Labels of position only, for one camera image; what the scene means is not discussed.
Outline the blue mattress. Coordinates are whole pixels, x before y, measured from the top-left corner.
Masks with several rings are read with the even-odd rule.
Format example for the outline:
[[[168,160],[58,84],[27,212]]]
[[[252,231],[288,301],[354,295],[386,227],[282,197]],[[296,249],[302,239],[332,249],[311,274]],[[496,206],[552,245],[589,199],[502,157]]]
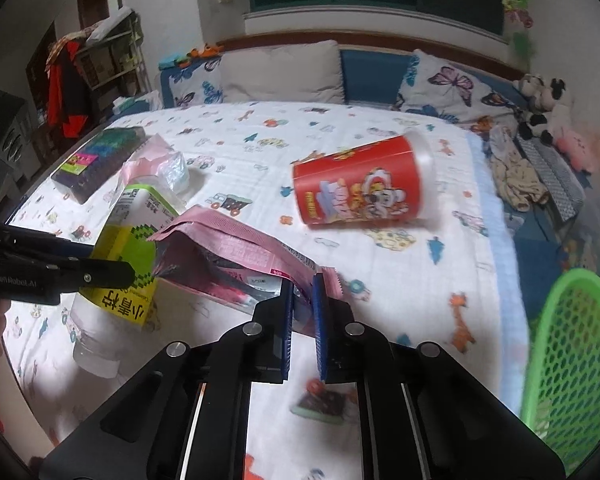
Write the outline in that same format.
[[[516,82],[437,58],[345,48],[348,103],[441,119],[478,136],[496,192],[505,204],[518,263],[522,300],[535,320],[550,288],[578,263],[558,232],[584,204],[583,183],[552,147],[545,120],[530,114]]]

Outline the grey patterned cloth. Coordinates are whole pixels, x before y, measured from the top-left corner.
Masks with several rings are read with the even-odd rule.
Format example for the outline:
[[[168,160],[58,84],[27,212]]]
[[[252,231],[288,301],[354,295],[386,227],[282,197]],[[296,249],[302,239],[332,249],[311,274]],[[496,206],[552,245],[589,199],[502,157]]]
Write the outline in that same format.
[[[517,142],[550,193],[559,222],[567,223],[577,218],[585,202],[585,192],[568,162],[537,138],[518,138]]]

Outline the green plastic mesh basket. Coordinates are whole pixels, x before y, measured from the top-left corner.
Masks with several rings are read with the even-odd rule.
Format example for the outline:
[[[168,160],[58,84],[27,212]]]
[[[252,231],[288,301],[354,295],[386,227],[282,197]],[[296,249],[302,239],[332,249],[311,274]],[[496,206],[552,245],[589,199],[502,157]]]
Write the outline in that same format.
[[[555,282],[536,326],[521,420],[571,474],[600,442],[600,277],[572,269]]]

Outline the metal storage shelf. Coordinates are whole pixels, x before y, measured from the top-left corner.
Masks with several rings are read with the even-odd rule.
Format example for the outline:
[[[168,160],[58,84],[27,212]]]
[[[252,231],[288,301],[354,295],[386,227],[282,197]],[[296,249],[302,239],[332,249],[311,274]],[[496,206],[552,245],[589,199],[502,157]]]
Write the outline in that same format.
[[[98,22],[74,62],[90,88],[99,122],[114,114],[114,102],[151,90],[142,50],[140,17],[128,6]]]

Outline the red snack cup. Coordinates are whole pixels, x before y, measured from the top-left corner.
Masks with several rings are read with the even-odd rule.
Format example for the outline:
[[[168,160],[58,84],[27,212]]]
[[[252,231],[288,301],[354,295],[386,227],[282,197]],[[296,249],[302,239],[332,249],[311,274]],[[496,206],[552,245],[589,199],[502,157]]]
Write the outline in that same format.
[[[434,220],[434,154],[415,132],[292,165],[292,186],[308,226]]]

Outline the beige patterned garment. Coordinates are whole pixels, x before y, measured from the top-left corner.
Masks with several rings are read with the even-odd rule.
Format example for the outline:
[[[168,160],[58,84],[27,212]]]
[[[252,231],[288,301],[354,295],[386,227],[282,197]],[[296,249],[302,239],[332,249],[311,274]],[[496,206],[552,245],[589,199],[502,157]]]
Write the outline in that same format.
[[[516,211],[544,205],[550,193],[528,159],[520,154],[509,128],[496,126],[489,136],[489,164],[498,195]]]

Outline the beige pillow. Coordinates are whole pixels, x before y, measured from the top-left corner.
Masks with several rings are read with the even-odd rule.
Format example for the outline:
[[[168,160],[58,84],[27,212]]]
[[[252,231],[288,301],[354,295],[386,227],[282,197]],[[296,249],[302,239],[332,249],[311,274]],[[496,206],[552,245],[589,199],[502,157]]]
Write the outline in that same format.
[[[334,40],[230,51],[222,56],[220,77],[227,103],[346,102]]]

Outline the pink plush toy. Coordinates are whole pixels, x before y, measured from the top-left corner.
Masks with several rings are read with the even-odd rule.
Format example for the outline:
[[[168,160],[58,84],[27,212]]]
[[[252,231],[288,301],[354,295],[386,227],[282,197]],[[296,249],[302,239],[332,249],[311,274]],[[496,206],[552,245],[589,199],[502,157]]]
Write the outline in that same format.
[[[583,136],[572,129],[557,127],[553,132],[554,147],[565,156],[573,170],[594,174],[597,162]]]

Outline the pink snack packet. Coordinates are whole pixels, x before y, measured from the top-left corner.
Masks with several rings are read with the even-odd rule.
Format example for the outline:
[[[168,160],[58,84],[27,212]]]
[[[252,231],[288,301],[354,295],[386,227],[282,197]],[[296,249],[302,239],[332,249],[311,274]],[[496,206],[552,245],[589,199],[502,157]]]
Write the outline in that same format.
[[[319,275],[326,294],[343,297],[337,271],[320,266],[275,237],[225,214],[193,206],[149,237],[156,278],[244,313],[282,291],[290,281],[298,304],[292,327],[313,330],[312,287]]]

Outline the white cartoon print blanket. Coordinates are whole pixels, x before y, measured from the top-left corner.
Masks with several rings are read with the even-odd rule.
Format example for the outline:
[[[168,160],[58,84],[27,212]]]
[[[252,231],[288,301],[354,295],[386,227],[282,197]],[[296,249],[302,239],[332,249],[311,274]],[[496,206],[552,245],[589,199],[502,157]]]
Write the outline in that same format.
[[[201,206],[275,237],[338,273],[358,320],[399,344],[432,340],[498,400],[519,411],[528,330],[518,262],[503,204],[478,138],[441,119],[347,105],[247,103],[160,110],[118,120],[161,136],[186,161],[186,207]],[[429,221],[312,228],[301,219],[291,170],[393,136],[430,147],[437,208]],[[174,340],[199,346],[245,321],[203,296],[160,283],[155,310],[122,337],[111,379],[82,370],[73,348],[84,326],[73,296],[57,307],[16,302],[5,346],[23,399],[41,427],[41,474],[110,396]]]

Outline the black box colourful pens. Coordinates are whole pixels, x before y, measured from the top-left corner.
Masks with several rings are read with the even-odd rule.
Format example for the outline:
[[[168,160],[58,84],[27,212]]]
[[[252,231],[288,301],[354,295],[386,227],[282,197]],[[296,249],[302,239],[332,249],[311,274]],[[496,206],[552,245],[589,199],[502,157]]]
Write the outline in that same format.
[[[56,188],[84,204],[145,140],[142,127],[102,130],[63,162],[50,178]]]

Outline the cow plush toy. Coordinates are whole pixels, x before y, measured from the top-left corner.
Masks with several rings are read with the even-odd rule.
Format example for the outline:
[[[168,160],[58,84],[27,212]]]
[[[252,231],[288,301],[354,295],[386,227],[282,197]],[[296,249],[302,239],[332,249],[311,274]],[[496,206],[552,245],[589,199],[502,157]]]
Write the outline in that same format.
[[[573,99],[566,82],[525,74],[514,80],[513,86],[528,102],[528,110],[518,124],[521,139],[537,138],[544,145],[554,145],[571,127]]]

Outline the butterfly print pillow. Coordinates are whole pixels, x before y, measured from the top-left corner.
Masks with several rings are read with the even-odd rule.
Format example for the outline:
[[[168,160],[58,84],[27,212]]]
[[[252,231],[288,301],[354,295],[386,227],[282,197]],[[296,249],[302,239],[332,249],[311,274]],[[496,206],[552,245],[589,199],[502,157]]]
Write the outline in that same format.
[[[494,127],[515,131],[522,109],[451,62],[415,50],[396,94],[398,112],[439,118],[486,136]]]

